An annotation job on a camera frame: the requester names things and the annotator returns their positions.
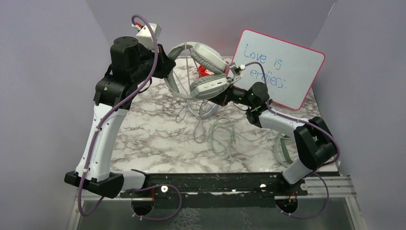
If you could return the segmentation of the white headphones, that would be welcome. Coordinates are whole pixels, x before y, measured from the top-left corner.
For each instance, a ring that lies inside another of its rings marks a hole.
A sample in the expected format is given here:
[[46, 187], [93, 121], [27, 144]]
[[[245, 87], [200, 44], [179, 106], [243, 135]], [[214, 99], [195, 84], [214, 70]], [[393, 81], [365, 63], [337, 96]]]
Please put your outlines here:
[[187, 109], [197, 119], [208, 119], [214, 116], [220, 109], [220, 106], [211, 101], [187, 100]]

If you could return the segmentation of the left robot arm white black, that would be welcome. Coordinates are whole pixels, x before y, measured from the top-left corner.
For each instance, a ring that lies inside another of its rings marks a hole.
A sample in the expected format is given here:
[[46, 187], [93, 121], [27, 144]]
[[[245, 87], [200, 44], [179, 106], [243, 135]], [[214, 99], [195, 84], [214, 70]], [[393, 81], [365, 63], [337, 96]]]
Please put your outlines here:
[[95, 86], [87, 145], [78, 166], [66, 173], [64, 181], [103, 197], [114, 198], [129, 189], [143, 197], [151, 186], [145, 175], [138, 171], [112, 172], [112, 152], [132, 100], [149, 88], [152, 78], [166, 78], [175, 62], [154, 38], [149, 42], [130, 36], [116, 38], [110, 54], [111, 63]]

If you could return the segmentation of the grey headphones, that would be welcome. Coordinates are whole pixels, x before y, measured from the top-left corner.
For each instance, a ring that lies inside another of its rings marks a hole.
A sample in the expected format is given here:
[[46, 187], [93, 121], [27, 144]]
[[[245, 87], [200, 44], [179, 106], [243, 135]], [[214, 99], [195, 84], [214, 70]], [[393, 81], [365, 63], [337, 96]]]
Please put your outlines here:
[[199, 42], [184, 42], [171, 49], [168, 57], [175, 60], [183, 51], [189, 50], [190, 57], [199, 65], [199, 78], [193, 81], [189, 94], [180, 93], [174, 72], [171, 70], [165, 79], [166, 86], [176, 96], [186, 100], [209, 100], [224, 92], [234, 79], [227, 77], [227, 62], [212, 47]]

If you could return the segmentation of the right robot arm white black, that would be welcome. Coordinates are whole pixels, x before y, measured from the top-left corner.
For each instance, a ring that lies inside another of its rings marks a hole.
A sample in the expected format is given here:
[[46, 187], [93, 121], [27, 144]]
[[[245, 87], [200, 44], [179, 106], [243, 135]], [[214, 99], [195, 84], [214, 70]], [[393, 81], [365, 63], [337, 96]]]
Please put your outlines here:
[[267, 128], [295, 140], [298, 159], [282, 172], [276, 182], [277, 191], [288, 195], [295, 184], [322, 166], [338, 160], [340, 151], [324, 120], [318, 116], [303, 119], [271, 109], [267, 85], [254, 83], [248, 90], [230, 85], [224, 92], [210, 99], [225, 106], [230, 102], [247, 106], [250, 124]]

